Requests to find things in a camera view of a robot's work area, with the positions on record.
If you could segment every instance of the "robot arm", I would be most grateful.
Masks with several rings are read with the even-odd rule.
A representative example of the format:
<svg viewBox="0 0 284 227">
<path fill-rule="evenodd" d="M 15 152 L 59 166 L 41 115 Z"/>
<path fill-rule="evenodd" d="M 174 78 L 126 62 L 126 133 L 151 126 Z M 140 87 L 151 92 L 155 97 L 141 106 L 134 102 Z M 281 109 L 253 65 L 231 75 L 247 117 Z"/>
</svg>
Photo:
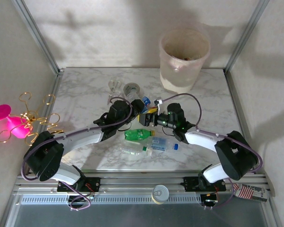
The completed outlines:
<svg viewBox="0 0 284 227">
<path fill-rule="evenodd" d="M 141 100 L 134 100 L 132 106 L 131 116 L 127 121 L 120 124 L 114 125 L 114 123 L 120 122 L 128 116 L 130 107 L 125 101 L 118 100 L 110 107 L 108 113 L 104 113 L 98 120 L 94 121 L 95 125 L 91 125 L 85 130 L 80 129 L 59 134 L 50 134 L 48 131 L 42 132 L 26 155 L 31 149 L 46 140 L 55 137 L 60 139 L 39 148 L 28 158 L 27 164 L 40 181 L 52 178 L 66 182 L 69 185 L 75 185 L 79 190 L 80 185 L 84 185 L 85 176 L 76 166 L 68 166 L 62 163 L 62 156 L 71 150 L 91 143 L 102 142 L 112 137 L 120 127 L 129 123 L 136 116 L 144 126 L 149 126 L 152 123 L 154 126 L 161 125 L 171 128 L 177 140 L 186 144 L 205 147 L 218 154 L 221 163 L 206 168 L 199 174 L 200 188 L 206 189 L 210 184 L 229 177 L 239 180 L 257 164 L 257 157 L 247 149 L 236 146 L 229 140 L 222 140 L 216 136 L 202 133 L 195 128 L 195 125 L 187 122 L 180 104 L 172 103 L 168 105 L 168 114 L 162 113 L 160 115 L 157 114 L 157 111 L 139 115 L 144 107 Z M 239 132 L 233 131 L 228 136 L 248 145 Z"/>
<path fill-rule="evenodd" d="M 154 126 L 161 125 L 170 128 L 177 140 L 186 144 L 198 145 L 217 153 L 221 163 L 207 167 L 199 174 L 200 188 L 205 189 L 210 184 L 226 178 L 239 180 L 257 165 L 257 156 L 248 149 L 228 139 L 220 138 L 218 134 L 203 133 L 194 124 L 187 122 L 180 104 L 169 104 L 167 111 L 168 114 L 158 115 L 156 111 L 140 114 L 138 121 L 144 126 L 149 126 L 152 123 Z M 249 147 L 239 132 L 233 131 L 227 136 Z"/>
</svg>

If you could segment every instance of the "gold wire ornament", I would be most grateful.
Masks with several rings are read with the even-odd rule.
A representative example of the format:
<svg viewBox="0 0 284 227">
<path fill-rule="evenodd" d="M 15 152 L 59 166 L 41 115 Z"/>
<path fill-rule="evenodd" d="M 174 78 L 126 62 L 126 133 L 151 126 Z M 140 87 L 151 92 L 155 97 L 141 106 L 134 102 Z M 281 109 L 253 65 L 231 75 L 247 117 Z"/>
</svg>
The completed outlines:
<svg viewBox="0 0 284 227">
<path fill-rule="evenodd" d="M 21 124 L 15 126 L 14 128 L 12 128 L 10 131 L 9 130 L 3 130 L 0 132 L 0 137 L 2 137 L 2 134 L 7 132 L 8 133 L 8 137 L 7 139 L 2 139 L 0 138 L 0 143 L 6 143 L 12 135 L 12 131 L 20 126 L 24 125 L 24 129 L 29 129 L 29 132 L 26 134 L 25 138 L 24 138 L 24 142 L 31 146 L 35 140 L 37 139 L 39 133 L 38 132 L 32 132 L 33 131 L 33 124 L 35 122 L 39 122 L 39 124 L 41 125 L 46 125 L 47 130 L 50 133 L 62 133 L 63 130 L 61 129 L 55 129 L 58 126 L 58 122 L 60 121 L 60 115 L 57 113 L 52 113 L 47 117 L 39 117 L 39 110 L 41 109 L 41 107 L 45 106 L 45 105 L 51 105 L 55 102 L 56 97 L 53 94 L 48 94 L 46 96 L 44 96 L 42 103 L 38 106 L 37 110 L 29 110 L 28 108 L 28 101 L 31 99 L 32 97 L 32 93 L 31 92 L 24 92 L 19 96 L 19 100 L 21 102 L 24 102 L 25 107 L 26 107 L 26 111 L 21 113 L 20 115 L 14 115 L 14 114 L 9 114 L 8 117 L 13 116 L 13 117 L 19 117 L 21 122 Z M 58 120 L 56 120 L 56 122 L 50 122 L 50 118 L 51 116 L 58 116 Z"/>
</svg>

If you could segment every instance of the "white wall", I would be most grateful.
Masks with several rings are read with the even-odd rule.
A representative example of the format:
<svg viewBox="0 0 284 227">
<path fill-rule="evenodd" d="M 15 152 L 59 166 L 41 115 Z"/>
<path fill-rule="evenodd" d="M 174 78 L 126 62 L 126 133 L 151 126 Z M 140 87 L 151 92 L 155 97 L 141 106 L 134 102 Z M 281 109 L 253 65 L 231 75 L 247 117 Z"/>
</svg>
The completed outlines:
<svg viewBox="0 0 284 227">
<path fill-rule="evenodd" d="M 12 113 L 19 114 L 25 106 L 18 96 L 31 91 L 29 106 L 36 109 L 53 79 L 54 73 L 11 0 L 0 0 L 0 104 L 9 104 Z M 0 122 L 0 131 L 5 124 Z M 27 149 L 23 140 L 14 137 L 0 143 L 0 220 Z"/>
<path fill-rule="evenodd" d="M 284 0 L 269 2 L 231 74 L 284 226 Z"/>
<path fill-rule="evenodd" d="M 60 68 L 159 67 L 159 36 L 208 26 L 205 67 L 224 68 L 258 0 L 25 0 Z"/>
</svg>

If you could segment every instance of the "marble table surface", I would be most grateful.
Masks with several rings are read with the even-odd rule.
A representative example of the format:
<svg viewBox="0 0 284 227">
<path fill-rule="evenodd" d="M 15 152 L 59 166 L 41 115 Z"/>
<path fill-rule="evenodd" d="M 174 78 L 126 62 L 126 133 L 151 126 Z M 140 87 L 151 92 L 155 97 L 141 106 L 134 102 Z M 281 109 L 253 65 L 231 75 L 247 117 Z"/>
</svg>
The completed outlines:
<svg viewBox="0 0 284 227">
<path fill-rule="evenodd" d="M 61 116 L 59 128 L 71 131 L 90 125 L 104 112 L 108 112 L 108 82 L 120 80 L 122 87 L 129 82 L 137 83 L 145 96 L 167 98 L 172 96 L 166 92 L 160 82 L 159 69 L 122 69 L 122 68 L 66 68 L 61 79 L 53 113 Z M 231 96 L 222 70 L 202 70 L 199 78 L 190 91 L 202 106 L 203 115 L 199 128 L 229 133 L 239 131 L 239 124 L 232 104 Z M 186 120 L 195 123 L 199 109 L 194 99 L 181 96 L 164 104 L 181 104 Z M 137 120 L 131 129 L 142 128 Z M 156 131 L 156 135 L 166 137 L 162 127 L 148 127 Z M 81 147 L 63 156 L 62 161 L 76 165 L 84 170 L 136 170 L 136 171 L 175 171 L 201 170 L 209 164 L 217 164 L 216 153 L 199 146 L 180 143 L 178 151 L 156 152 L 151 156 L 123 153 L 118 148 L 124 140 L 124 133 L 118 132 L 110 139 Z"/>
</svg>

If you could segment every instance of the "plastic cup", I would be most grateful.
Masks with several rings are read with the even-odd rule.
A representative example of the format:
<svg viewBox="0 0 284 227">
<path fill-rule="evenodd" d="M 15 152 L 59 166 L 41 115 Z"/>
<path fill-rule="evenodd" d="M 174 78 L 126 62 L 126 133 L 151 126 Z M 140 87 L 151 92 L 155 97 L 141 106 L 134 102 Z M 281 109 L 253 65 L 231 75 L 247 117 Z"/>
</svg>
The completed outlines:
<svg viewBox="0 0 284 227">
<path fill-rule="evenodd" d="M 188 92 L 210 54 L 206 32 L 196 27 L 175 28 L 162 36 L 159 47 L 163 87 L 172 93 Z"/>
</svg>

